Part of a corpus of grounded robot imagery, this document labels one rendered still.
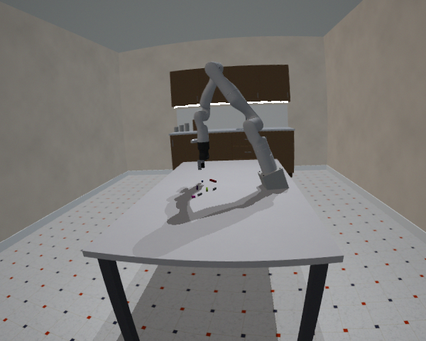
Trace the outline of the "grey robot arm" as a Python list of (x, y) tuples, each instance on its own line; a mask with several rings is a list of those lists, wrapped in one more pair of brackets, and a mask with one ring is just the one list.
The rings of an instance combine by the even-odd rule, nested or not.
[(208, 127), (203, 122), (207, 121), (210, 116), (210, 104), (217, 86), (228, 103), (242, 112), (247, 118), (243, 123), (243, 128), (249, 142), (253, 146), (262, 173), (266, 174), (277, 170), (266, 137), (260, 136), (258, 132), (263, 128), (261, 118), (251, 108), (236, 86), (223, 76), (223, 65), (217, 62), (208, 62), (204, 70), (210, 79), (200, 99), (202, 111), (196, 111), (194, 114), (197, 135), (208, 134)]

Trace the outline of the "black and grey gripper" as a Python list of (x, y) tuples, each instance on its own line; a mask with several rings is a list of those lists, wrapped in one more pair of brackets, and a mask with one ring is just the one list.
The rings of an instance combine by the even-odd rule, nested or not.
[(197, 143), (200, 152), (200, 159), (197, 160), (198, 170), (204, 168), (204, 161), (209, 158), (209, 136), (208, 134), (197, 135), (197, 140), (191, 140), (191, 143)]

